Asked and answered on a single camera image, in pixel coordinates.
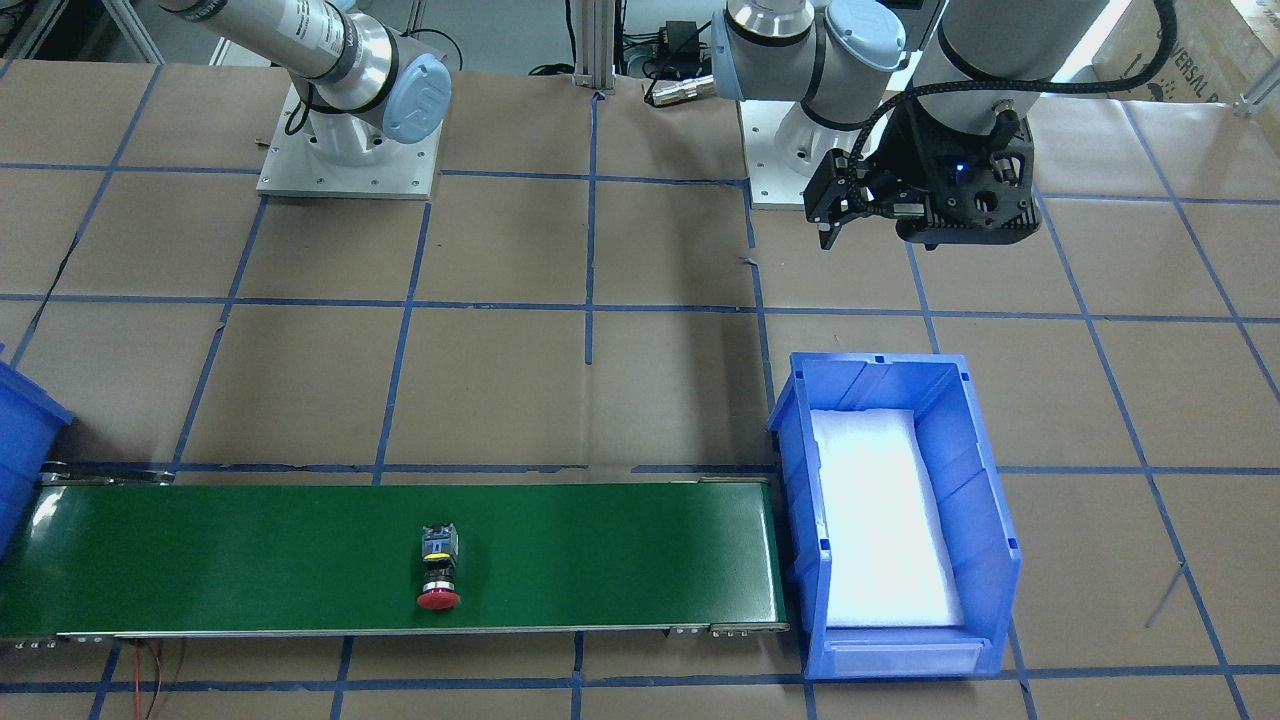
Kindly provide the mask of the black gripper empty-bin side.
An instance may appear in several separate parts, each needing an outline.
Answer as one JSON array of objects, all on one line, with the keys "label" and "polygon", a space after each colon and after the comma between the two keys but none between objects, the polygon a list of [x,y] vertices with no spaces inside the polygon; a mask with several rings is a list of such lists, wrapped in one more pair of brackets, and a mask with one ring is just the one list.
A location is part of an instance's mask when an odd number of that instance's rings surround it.
[{"label": "black gripper empty-bin side", "polygon": [[806,220],[829,251],[849,223],[895,220],[901,240],[1009,246],[1038,231],[1030,188],[1034,141],[1010,99],[995,102],[978,135],[932,117],[920,99],[896,102],[879,141],[879,164],[831,149],[803,191]]}]

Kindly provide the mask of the robot arm near source bin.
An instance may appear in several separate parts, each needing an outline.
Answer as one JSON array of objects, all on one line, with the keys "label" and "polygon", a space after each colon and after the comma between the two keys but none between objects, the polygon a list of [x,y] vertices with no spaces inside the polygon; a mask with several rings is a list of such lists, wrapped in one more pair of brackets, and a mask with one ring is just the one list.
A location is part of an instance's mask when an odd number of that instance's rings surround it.
[{"label": "robot arm near source bin", "polygon": [[378,128],[398,143],[435,132],[452,100],[445,63],[424,42],[338,1],[161,1],[285,68],[303,100]]}]

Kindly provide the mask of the robot arm near empty bin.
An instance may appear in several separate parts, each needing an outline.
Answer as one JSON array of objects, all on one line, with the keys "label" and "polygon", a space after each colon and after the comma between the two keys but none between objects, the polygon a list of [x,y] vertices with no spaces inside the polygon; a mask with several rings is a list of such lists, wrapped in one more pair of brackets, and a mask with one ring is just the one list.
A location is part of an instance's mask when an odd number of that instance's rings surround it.
[{"label": "robot arm near empty bin", "polygon": [[806,219],[829,250],[879,217],[897,236],[1009,246],[1041,228],[1030,109],[1153,79],[1178,44],[1172,1],[1153,5],[1153,56],[1137,74],[1057,82],[1101,1],[728,1],[710,20],[716,91],[792,102]]}]

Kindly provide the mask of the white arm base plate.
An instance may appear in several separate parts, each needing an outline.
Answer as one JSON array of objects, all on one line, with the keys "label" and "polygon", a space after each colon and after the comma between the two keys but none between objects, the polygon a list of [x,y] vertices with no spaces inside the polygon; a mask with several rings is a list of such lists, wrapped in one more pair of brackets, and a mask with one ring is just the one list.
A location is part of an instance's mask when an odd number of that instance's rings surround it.
[{"label": "white arm base plate", "polygon": [[285,129],[300,96],[285,95],[256,190],[279,199],[431,199],[443,127],[425,140],[399,143],[349,115],[311,111],[294,135]]}]

